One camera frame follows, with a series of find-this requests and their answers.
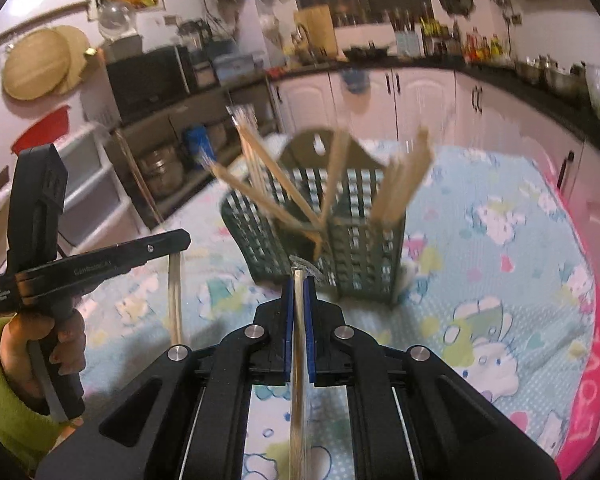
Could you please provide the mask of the person's left hand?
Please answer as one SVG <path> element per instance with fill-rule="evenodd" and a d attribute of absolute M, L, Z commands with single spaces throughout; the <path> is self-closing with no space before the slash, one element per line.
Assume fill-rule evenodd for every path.
<path fill-rule="evenodd" d="M 1 334 L 0 362 L 7 382 L 16 396 L 38 413 L 43 413 L 44 392 L 27 350 L 30 341 L 41 340 L 55 331 L 58 343 L 50 362 L 59 366 L 59 374 L 78 374 L 85 367 L 86 335 L 81 313 L 73 310 L 57 330 L 54 326 L 55 321 L 48 316 L 20 312 L 4 326 Z"/>

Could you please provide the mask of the green left sleeve forearm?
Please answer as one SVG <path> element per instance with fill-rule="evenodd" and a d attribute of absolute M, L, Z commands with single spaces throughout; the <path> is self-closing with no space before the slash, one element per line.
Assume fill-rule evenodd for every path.
<path fill-rule="evenodd" d="M 0 342 L 6 318 L 0 318 Z M 26 478 L 69 425 L 31 410 L 12 391 L 0 361 L 0 478 Z"/>

